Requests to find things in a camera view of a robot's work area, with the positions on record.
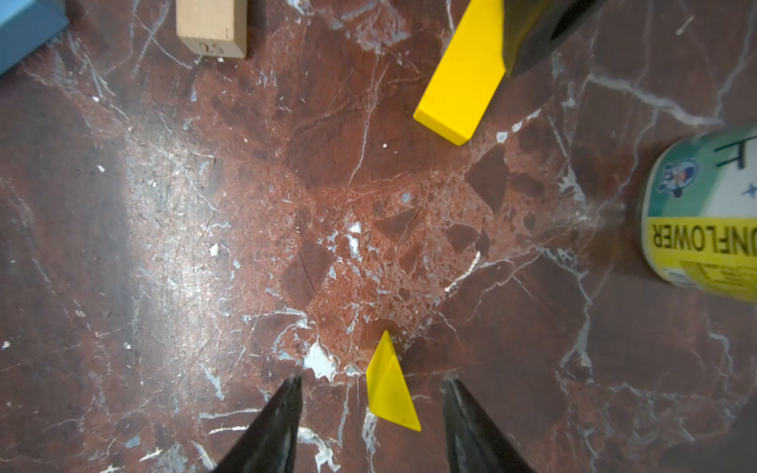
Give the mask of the natural wood block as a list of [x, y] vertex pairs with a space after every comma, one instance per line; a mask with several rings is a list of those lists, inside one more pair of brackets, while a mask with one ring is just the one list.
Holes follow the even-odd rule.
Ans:
[[243, 59], [248, 51], [248, 1], [177, 0], [177, 36], [195, 54]]

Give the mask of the yellow rectangular block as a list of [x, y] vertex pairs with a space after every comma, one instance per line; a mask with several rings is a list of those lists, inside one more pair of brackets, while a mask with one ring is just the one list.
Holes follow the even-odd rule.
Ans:
[[504, 3], [472, 0], [413, 118], [460, 146], [471, 139], [506, 73]]

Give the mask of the small yellow triangle block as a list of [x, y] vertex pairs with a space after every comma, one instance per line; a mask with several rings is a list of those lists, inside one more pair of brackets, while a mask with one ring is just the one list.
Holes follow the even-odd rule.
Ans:
[[414, 432], [422, 427], [397, 358], [392, 337], [385, 330], [366, 372], [370, 411]]

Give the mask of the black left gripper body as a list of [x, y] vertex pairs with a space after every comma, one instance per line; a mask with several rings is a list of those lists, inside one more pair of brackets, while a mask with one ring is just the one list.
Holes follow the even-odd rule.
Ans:
[[559, 47], [605, 0], [505, 0], [502, 57], [516, 77]]

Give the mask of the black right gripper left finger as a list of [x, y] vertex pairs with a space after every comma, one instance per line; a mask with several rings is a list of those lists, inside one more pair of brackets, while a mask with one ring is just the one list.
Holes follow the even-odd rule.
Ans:
[[293, 472], [302, 410], [302, 378], [290, 376], [213, 472]]

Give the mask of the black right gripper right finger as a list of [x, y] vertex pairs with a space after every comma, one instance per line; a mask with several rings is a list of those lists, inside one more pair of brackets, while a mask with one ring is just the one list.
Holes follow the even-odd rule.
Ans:
[[534, 472], [458, 378], [444, 380], [449, 471]]

